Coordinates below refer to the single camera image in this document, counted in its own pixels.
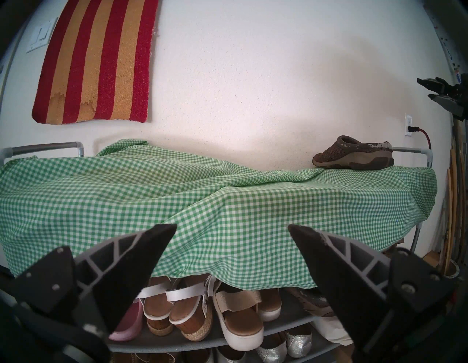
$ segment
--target green checkered fabric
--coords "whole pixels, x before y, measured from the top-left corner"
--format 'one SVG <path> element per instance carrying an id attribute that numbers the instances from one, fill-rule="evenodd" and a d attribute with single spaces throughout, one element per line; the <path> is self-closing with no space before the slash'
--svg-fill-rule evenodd
<path id="1" fill-rule="evenodd" d="M 0 169 L 0 242 L 13 274 L 60 245 L 176 223 L 153 276 L 211 273 L 241 289 L 311 288 L 290 223 L 383 250 L 434 205 L 430 168 L 256 171 L 121 140 L 95 157 L 24 158 Z"/>

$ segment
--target metal pipe frame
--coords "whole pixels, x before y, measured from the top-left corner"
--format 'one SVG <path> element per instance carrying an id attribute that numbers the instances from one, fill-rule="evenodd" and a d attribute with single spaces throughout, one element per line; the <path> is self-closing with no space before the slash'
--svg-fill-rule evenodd
<path id="1" fill-rule="evenodd" d="M 430 149 L 418 149 L 418 148 L 393 148 L 393 151 L 400 151 L 404 153 L 416 153 L 416 154 L 424 154 L 427 156 L 427 167 L 432 168 L 432 150 Z M 421 227 L 423 226 L 422 222 L 419 222 L 416 225 L 416 231 L 414 232 L 413 242 L 411 243 L 411 252 L 414 253 L 416 249 L 417 240 L 419 239 L 419 233 L 421 232 Z"/>
<path id="2" fill-rule="evenodd" d="M 46 150 L 57 150 L 57 149 L 68 149 L 68 148 L 77 148 L 78 157 L 85 155 L 85 149 L 81 142 L 57 142 L 53 144 L 38 144 L 38 145 L 26 145 L 18 146 L 16 148 L 3 148 L 0 149 L 0 166 L 3 166 L 5 159 L 13 157 L 16 155 L 36 153 L 38 151 Z"/>

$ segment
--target power cord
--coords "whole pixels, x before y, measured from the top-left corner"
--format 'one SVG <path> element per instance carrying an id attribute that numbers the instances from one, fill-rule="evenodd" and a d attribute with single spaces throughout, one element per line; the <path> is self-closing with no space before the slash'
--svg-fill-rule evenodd
<path id="1" fill-rule="evenodd" d="M 429 135 L 427 134 L 426 131 L 424 131 L 422 128 L 419 127 L 414 127 L 414 126 L 408 126 L 408 132 L 409 133 L 414 133 L 414 132 L 422 132 L 424 135 L 426 135 L 427 143 L 429 144 L 429 149 L 432 150 L 431 147 L 431 139 L 429 139 Z"/>

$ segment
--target light switch plate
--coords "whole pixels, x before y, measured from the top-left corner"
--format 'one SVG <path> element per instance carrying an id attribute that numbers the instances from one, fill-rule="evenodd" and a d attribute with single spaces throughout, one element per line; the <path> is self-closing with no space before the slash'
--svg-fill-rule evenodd
<path id="1" fill-rule="evenodd" d="M 58 18 L 50 19 L 49 21 L 46 21 L 45 23 L 34 28 L 31 34 L 31 39 L 29 40 L 29 44 L 26 47 L 26 53 L 40 48 L 43 45 L 49 44 L 57 19 Z"/>

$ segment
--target white wall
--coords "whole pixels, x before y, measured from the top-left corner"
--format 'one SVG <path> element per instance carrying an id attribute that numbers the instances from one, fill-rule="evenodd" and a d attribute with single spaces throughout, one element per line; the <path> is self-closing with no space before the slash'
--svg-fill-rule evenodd
<path id="1" fill-rule="evenodd" d="M 46 48 L 25 48 L 33 28 L 64 4 L 45 1 L 24 33 L 3 99 L 0 147 L 79 140 L 90 156 L 121 138 L 142 138 L 261 170 L 299 169 L 342 134 L 426 147 L 422 134 L 404 136 L 408 113 L 434 151 L 439 193 L 417 253 L 428 251 L 445 190 L 450 115 L 416 78 L 450 73 L 418 1 L 160 0 L 149 121 L 40 125 L 31 109 Z M 394 157 L 425 166 L 421 155 Z M 412 232 L 405 239 L 409 246 Z"/>

